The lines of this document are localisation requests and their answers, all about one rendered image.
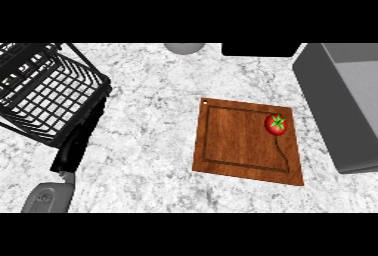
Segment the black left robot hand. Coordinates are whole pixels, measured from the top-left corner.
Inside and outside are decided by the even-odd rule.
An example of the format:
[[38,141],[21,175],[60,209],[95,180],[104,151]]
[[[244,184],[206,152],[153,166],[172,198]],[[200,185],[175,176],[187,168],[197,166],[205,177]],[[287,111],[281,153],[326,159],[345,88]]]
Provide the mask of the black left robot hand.
[[63,144],[58,148],[52,164],[50,167],[51,172],[70,172],[76,171],[81,159],[85,153],[88,138],[97,126],[98,119],[103,115],[106,99],[101,99],[95,104],[89,115],[82,124],[78,124],[66,137]]

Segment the brown wooden cutting board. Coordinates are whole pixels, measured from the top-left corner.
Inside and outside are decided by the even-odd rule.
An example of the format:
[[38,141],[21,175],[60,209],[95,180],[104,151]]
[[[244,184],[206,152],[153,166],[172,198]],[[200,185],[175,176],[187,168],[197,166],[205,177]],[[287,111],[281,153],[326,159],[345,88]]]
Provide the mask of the brown wooden cutting board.
[[[264,128],[271,114],[286,118],[280,136]],[[191,170],[302,186],[292,109],[202,98]]]

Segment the grey box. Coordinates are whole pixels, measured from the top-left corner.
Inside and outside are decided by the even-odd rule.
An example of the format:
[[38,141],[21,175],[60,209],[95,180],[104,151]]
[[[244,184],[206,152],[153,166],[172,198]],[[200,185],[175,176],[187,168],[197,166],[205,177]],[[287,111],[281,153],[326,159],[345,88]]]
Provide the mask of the grey box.
[[292,70],[337,172],[378,172],[378,43],[309,43]]

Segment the grey round object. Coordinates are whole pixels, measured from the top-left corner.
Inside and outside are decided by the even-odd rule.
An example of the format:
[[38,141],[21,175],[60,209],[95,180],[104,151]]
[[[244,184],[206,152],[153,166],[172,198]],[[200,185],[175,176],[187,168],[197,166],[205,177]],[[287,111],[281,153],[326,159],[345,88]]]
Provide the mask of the grey round object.
[[178,55],[196,53],[205,46],[203,43],[165,43],[165,48]]

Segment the red tomato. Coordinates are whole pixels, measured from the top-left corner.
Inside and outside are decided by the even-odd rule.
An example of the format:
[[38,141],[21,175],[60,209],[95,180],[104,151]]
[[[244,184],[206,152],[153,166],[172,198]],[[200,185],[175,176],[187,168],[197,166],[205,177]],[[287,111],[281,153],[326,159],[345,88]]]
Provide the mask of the red tomato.
[[280,136],[286,132],[286,118],[280,114],[271,114],[265,117],[264,128],[272,136]]

